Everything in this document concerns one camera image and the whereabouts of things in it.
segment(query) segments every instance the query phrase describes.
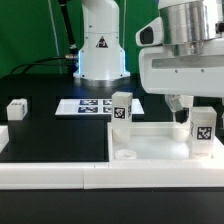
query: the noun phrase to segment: warning label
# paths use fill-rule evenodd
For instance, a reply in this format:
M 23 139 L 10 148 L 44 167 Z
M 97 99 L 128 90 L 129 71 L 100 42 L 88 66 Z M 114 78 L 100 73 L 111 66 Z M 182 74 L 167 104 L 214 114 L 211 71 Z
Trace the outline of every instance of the warning label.
M 98 44 L 96 45 L 97 48 L 108 48 L 108 45 L 104 39 L 104 37 L 102 36 L 98 42 Z

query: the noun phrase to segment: black table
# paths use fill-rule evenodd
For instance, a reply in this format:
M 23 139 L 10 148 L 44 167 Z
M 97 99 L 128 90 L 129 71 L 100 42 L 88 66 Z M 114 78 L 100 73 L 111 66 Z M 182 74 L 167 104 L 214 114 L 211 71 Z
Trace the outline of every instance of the black table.
M 77 86 L 62 75 L 2 78 L 0 124 L 8 125 L 10 143 L 0 162 L 108 161 L 109 117 L 54 114 L 60 99 L 110 98 L 116 91 L 133 92 L 140 99 L 146 113 L 141 121 L 171 120 L 164 97 L 146 94 L 138 76 L 117 88 Z M 7 121 L 6 106 L 14 98 L 28 99 L 29 114 L 22 122 Z M 206 103 L 198 98 L 196 104 Z M 209 105 L 221 108 L 216 99 Z M 223 220 L 223 188 L 0 191 L 1 224 L 222 224 Z

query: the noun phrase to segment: metal cylinder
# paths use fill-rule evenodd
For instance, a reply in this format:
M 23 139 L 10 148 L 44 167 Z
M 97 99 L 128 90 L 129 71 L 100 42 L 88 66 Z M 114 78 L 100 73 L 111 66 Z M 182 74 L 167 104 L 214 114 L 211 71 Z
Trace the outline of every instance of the metal cylinder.
M 204 0 L 161 8 L 164 45 L 172 45 L 174 56 L 203 54 L 204 41 L 221 36 L 222 6 L 222 0 Z

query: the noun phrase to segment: green background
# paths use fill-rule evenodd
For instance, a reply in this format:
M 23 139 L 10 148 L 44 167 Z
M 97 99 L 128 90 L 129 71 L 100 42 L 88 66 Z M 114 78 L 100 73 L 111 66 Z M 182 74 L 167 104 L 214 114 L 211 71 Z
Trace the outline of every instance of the green background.
M 51 0 L 58 35 L 60 55 L 69 53 L 69 44 L 58 0 Z M 120 43 L 123 43 L 124 0 L 120 7 Z M 126 67 L 137 73 L 138 53 L 135 34 L 158 15 L 157 0 L 127 0 L 125 51 Z M 81 0 L 68 3 L 77 46 L 83 45 L 83 15 Z M 0 77 L 16 66 L 56 56 L 54 35 L 47 0 L 0 1 Z M 57 67 L 35 67 L 32 72 L 59 72 Z

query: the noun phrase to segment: small white cube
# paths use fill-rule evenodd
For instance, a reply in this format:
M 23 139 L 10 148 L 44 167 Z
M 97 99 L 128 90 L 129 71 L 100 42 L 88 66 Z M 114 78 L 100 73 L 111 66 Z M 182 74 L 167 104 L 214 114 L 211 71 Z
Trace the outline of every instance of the small white cube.
M 188 145 L 192 153 L 210 153 L 217 114 L 212 107 L 193 107 Z
M 27 100 L 15 99 L 7 106 L 8 120 L 23 120 L 27 114 Z

